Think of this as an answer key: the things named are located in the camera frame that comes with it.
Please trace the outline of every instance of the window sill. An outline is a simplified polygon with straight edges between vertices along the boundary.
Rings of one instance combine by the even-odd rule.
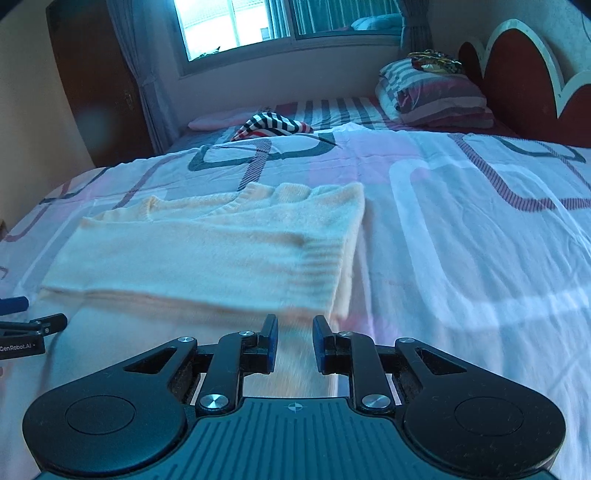
[[[317,48],[359,47],[359,46],[400,46],[400,36],[381,34],[323,34],[294,40],[278,38],[253,45],[233,48],[189,62],[186,57],[179,58],[180,78],[207,72],[242,61],[255,60],[271,55],[293,51],[315,50]]]

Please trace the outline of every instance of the headboard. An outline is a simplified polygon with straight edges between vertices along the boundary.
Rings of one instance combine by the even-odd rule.
[[[547,43],[519,20],[502,23],[484,48],[458,54],[495,116],[523,138],[591,148],[591,71],[565,85]]]

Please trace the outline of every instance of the striped pillow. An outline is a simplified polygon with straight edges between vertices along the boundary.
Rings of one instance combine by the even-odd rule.
[[[404,122],[400,118],[400,112],[398,111],[398,100],[396,100],[392,92],[393,90],[390,89],[386,78],[380,77],[375,88],[375,96],[378,98],[379,105],[391,121],[403,124]]]
[[[387,96],[409,126],[494,126],[486,97],[465,75],[421,72],[413,68],[411,59],[395,61],[380,74]]]
[[[278,113],[264,112],[253,116],[240,127],[232,137],[231,142],[257,137],[280,137],[293,134],[311,134],[314,129],[304,123],[279,115]]]

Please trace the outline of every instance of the metal screw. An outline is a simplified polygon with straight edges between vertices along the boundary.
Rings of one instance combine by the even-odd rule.
[[[206,408],[208,410],[221,410],[226,405],[228,405],[229,400],[225,395],[212,393],[210,395],[205,395],[204,397],[201,397],[199,403],[203,408]]]
[[[390,405],[390,399],[386,395],[366,395],[361,400],[363,405],[370,410],[383,410]]]

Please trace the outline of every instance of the wall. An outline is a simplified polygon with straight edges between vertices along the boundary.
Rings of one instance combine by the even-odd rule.
[[[0,22],[0,217],[9,228],[55,187],[94,168],[53,57],[50,2],[24,0]]]
[[[165,2],[152,0],[160,77],[180,127],[201,113],[295,100],[373,95],[380,68],[396,60],[395,46],[332,47],[243,61],[180,78]]]
[[[591,42],[583,31],[581,13],[568,0],[431,0],[429,16],[439,50],[456,54],[468,36],[486,46],[500,23],[517,18],[548,42],[565,81],[591,70]],[[591,32],[591,22],[585,22]]]

